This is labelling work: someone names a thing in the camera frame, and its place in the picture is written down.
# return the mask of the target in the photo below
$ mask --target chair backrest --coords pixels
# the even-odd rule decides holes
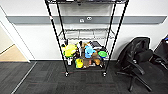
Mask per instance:
[[[150,38],[136,37],[121,51],[118,57],[118,63],[122,68],[130,65],[128,61],[133,61],[135,55],[149,49]]]

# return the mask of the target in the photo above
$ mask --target blue object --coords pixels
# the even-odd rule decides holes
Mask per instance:
[[[85,46],[85,57],[91,58],[91,55],[95,53],[96,51],[93,50],[92,46]]]
[[[167,41],[167,40],[168,40],[168,38],[165,38],[165,40]]]

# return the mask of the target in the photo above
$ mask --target yellow object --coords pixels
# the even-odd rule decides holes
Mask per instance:
[[[65,47],[62,47],[62,50],[65,51],[66,57],[71,57],[72,54],[76,52],[77,47],[74,44],[68,44]]]
[[[76,68],[83,67],[83,59],[76,59]]]
[[[94,59],[93,61],[96,63],[96,65],[100,65],[100,60],[99,59]]]

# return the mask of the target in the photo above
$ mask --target chair base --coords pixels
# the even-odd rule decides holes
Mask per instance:
[[[150,86],[148,86],[147,83],[146,83],[144,80],[142,80],[141,78],[139,78],[139,77],[136,76],[136,75],[128,74],[128,73],[125,73],[125,72],[116,72],[116,74],[117,74],[117,75],[118,75],[118,74],[121,74],[121,75],[126,75],[126,76],[132,77],[132,78],[131,78],[131,82],[130,82],[130,86],[129,86],[129,89],[128,89],[128,91],[130,91],[130,92],[132,92],[132,90],[133,90],[133,86],[134,86],[134,83],[135,83],[135,79],[137,79],[137,80],[140,81],[143,85],[145,85],[145,87],[147,88],[147,90],[148,90],[149,92],[152,91],[152,89],[150,88]]]

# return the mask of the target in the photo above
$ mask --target white wall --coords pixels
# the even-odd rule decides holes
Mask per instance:
[[[8,16],[48,16],[44,0],[1,0],[0,5]],[[51,5],[54,16],[58,15],[56,6]],[[60,5],[63,16],[109,16],[111,14],[111,5]],[[122,13],[123,5],[118,5],[115,15]],[[130,0],[125,13],[126,16],[167,16],[167,0]],[[116,59],[127,42],[137,36],[147,36],[151,38],[150,48],[155,49],[160,40],[167,35],[168,20],[162,24],[156,25],[122,25],[118,36],[117,44],[113,53]],[[54,36],[51,25],[15,25],[17,31],[22,36],[24,42],[32,52],[36,60],[55,60],[61,59],[59,48]],[[60,31],[60,25],[57,25],[57,31]],[[96,28],[105,27],[106,24],[66,24],[65,28]]]
[[[0,53],[2,53],[4,50],[6,50],[7,48],[13,45],[12,40],[9,38],[6,32],[2,29],[1,23],[0,23],[0,45],[1,45]]]

